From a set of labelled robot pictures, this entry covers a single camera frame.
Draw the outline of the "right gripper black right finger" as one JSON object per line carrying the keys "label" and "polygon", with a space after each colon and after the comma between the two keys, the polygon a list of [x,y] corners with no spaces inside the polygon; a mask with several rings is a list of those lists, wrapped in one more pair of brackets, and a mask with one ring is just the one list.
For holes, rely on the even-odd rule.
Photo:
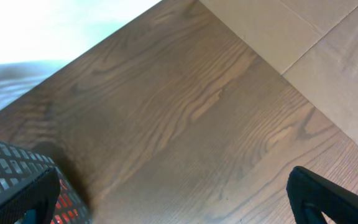
{"label": "right gripper black right finger", "polygon": [[358,195],[302,166],[290,172],[287,195],[297,224],[358,223]]}

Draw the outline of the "orange spaghetti packet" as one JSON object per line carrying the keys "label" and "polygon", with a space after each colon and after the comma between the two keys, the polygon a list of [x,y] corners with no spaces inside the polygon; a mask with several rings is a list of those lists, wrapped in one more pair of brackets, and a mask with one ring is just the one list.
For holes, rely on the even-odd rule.
{"label": "orange spaghetti packet", "polygon": [[52,216],[51,224],[73,224],[79,223],[81,218],[78,210],[75,208],[75,203],[70,196],[70,189],[68,184],[63,179],[60,182],[60,195],[55,204],[55,211]]}

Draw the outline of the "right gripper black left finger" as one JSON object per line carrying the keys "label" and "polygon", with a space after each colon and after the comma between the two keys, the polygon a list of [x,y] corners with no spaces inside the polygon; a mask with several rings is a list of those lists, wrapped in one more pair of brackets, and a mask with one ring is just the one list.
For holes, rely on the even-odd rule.
{"label": "right gripper black left finger", "polygon": [[0,193],[0,223],[49,224],[60,195],[55,168],[47,168]]}

